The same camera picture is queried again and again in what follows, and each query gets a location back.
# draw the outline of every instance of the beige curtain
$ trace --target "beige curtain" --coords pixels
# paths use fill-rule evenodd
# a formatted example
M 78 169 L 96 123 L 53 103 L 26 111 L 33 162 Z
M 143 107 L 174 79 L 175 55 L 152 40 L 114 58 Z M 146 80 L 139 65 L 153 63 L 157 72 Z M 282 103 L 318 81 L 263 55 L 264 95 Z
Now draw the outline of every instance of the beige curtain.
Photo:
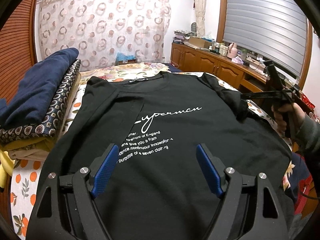
M 204 14 L 205 14 L 206 1 L 207 0 L 195 0 L 197 37 L 198 38 L 205 36 Z
M 74 47 L 80 71 L 112 66 L 118 52 L 139 62 L 164 60 L 169 0 L 41 0 L 39 11 L 42 59 Z

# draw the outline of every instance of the window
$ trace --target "window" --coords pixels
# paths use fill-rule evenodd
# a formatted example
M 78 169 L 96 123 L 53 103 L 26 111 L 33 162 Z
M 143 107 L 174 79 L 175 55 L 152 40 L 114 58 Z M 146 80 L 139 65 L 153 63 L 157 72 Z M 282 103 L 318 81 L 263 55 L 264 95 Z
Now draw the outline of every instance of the window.
M 293 0 L 228 0 L 223 40 L 257 52 L 300 76 L 307 18 Z

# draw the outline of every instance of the red basket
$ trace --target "red basket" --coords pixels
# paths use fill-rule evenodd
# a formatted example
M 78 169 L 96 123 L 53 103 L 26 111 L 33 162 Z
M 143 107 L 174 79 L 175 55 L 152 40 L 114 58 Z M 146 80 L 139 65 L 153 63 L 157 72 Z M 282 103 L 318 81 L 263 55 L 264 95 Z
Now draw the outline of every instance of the red basket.
M 310 100 L 304 94 L 302 95 L 302 101 L 305 102 L 307 106 L 309 106 L 310 108 L 316 108 L 316 106 L 313 103 L 311 103 Z

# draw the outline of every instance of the silver bolt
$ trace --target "silver bolt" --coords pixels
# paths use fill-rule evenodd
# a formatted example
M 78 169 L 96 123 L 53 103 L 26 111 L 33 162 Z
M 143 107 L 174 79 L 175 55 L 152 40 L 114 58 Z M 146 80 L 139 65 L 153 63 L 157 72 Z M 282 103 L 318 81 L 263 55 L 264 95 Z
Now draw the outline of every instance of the silver bolt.
M 56 174 L 54 172 L 51 172 L 49 175 L 48 175 L 48 178 L 49 179 L 54 179 L 56 177 Z
M 227 173 L 229 173 L 229 174 L 235 173 L 235 169 L 234 169 L 234 168 L 231 168 L 231 167 L 226 168 L 226 171 L 227 171 Z
M 80 173 L 83 173 L 83 174 L 87 173 L 88 171 L 89 169 L 87 167 L 83 167 L 80 169 Z
M 266 179 L 266 178 L 267 178 L 267 175 L 266 175 L 265 173 L 261 172 L 261 173 L 259 173 L 259 177 L 260 177 L 261 179 Z

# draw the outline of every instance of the hand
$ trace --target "hand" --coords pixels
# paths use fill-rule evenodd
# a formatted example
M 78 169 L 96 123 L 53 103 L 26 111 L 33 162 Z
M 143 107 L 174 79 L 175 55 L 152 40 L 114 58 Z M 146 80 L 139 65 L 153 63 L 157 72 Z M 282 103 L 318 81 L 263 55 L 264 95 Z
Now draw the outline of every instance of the hand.
M 281 106 L 278 110 L 274 110 L 274 107 L 272 106 L 271 110 L 275 116 L 276 123 L 278 124 L 279 132 L 284 132 L 285 130 L 287 130 L 287 123 L 283 120 L 283 116 L 282 116 L 283 113 L 286 113 L 286 112 L 293 113 L 293 119 L 297 129 L 299 129 L 299 127 L 302 125 L 306 117 L 305 113 L 300 108 L 300 106 L 298 106 L 297 103 L 285 104 Z

